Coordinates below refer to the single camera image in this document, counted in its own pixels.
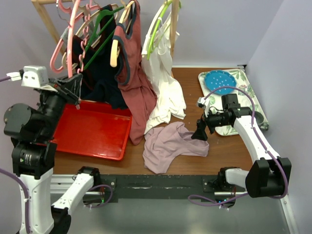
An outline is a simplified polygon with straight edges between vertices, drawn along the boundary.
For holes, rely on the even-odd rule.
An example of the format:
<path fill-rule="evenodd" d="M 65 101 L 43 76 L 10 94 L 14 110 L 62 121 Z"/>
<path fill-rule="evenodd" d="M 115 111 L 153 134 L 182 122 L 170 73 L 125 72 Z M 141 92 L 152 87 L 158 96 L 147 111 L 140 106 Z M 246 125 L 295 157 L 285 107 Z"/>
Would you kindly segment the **mauve tank top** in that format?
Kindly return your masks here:
<path fill-rule="evenodd" d="M 209 143 L 192 139 L 192 135 L 180 121 L 150 129 L 145 135 L 144 167 L 155 174 L 164 174 L 179 155 L 206 157 Z"/>

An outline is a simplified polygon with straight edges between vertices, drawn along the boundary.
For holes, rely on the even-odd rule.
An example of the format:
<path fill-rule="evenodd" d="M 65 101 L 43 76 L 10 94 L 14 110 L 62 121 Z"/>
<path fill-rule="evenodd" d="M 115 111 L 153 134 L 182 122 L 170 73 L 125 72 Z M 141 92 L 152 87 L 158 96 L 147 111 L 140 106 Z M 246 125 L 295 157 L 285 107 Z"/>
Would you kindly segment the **pink plastic hanger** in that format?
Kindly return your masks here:
<path fill-rule="evenodd" d="M 75 0 L 74 5 L 71 11 L 70 20 L 69 20 L 69 29 L 68 29 L 68 40 L 67 40 L 67 72 L 68 78 L 73 76 L 73 68 L 72 68 L 72 42 L 74 35 L 74 27 L 76 22 L 76 14 L 79 8 L 82 8 L 83 12 L 86 12 L 85 15 L 90 14 L 90 3 L 92 1 L 88 1 L 85 6 L 80 6 L 80 0 Z"/>

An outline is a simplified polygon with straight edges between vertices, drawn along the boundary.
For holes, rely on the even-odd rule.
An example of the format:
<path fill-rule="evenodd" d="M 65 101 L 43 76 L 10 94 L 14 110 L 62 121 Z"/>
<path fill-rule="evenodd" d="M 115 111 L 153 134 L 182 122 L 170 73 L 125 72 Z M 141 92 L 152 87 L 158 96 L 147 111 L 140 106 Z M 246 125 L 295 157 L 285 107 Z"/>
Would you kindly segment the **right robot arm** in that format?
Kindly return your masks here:
<path fill-rule="evenodd" d="M 238 186 L 246 189 L 252 198 L 283 198 L 288 192 L 292 168 L 290 160 L 280 157 L 269 145 L 251 108 L 242 107 L 236 94 L 223 95 L 221 100 L 222 110 L 213 113 L 208 98 L 198 99 L 197 106 L 204 113 L 196 122 L 192 139 L 206 141 L 206 128 L 213 134 L 217 127 L 232 126 L 242 138 L 253 165 L 248 171 L 238 167 L 221 168 L 214 182 L 215 186 L 224 192 Z"/>

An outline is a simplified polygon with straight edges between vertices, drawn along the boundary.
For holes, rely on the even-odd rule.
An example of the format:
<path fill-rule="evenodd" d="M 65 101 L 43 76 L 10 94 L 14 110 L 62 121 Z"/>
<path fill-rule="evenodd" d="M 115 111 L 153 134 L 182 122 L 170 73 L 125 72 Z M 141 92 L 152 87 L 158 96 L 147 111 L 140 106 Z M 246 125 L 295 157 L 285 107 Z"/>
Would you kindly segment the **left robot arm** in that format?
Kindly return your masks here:
<path fill-rule="evenodd" d="M 19 184 L 21 192 L 21 234 L 67 233 L 72 213 L 85 193 L 101 186 L 99 170 L 82 167 L 63 196 L 51 202 L 50 185 L 57 150 L 54 133 L 65 106 L 79 104 L 81 82 L 81 74 L 68 80 L 50 79 L 52 90 L 40 90 L 37 109 L 17 103 L 4 114 L 4 133 L 14 146 L 13 171 L 8 176 Z"/>

